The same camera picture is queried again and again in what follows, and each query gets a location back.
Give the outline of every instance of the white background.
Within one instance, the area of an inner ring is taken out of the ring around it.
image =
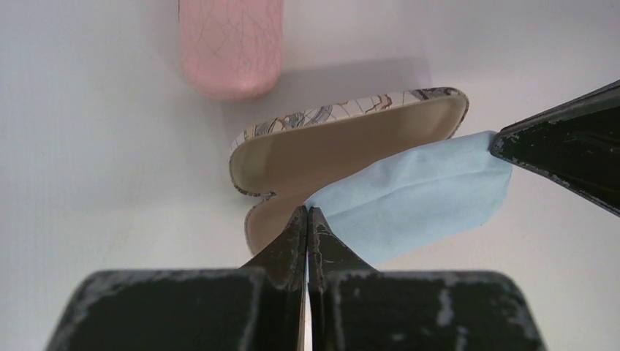
[[[103,268],[234,267],[254,200],[230,141],[282,113],[404,88],[471,99],[459,134],[620,79],[619,0],[286,0],[285,71],[222,104],[181,76],[175,0],[0,1],[0,350],[41,350]],[[620,350],[620,219],[515,170],[484,227],[380,268],[491,269],[551,350]]]

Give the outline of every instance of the pink case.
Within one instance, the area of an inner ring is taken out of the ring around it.
[[[261,97],[280,76],[284,0],[180,0],[184,73],[214,99]]]

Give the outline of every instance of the pink glasses case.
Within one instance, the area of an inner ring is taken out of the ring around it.
[[[284,0],[179,0],[184,74],[208,97],[267,94],[282,66]]]

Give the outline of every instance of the light blue cloth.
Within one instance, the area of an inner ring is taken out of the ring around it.
[[[495,132],[432,143],[378,161],[319,190],[332,231],[370,264],[486,223],[512,166],[488,152]]]

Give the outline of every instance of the worn black paint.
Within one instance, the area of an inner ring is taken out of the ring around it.
[[[246,271],[118,271],[87,279],[49,351],[237,350],[250,347],[265,275]]]
[[[620,216],[620,80],[504,128],[491,153]]]
[[[336,350],[544,350],[525,300],[490,272],[340,273]]]
[[[316,351],[544,350],[504,276],[380,273],[303,207],[239,269],[94,274],[48,350],[299,350],[306,254]]]

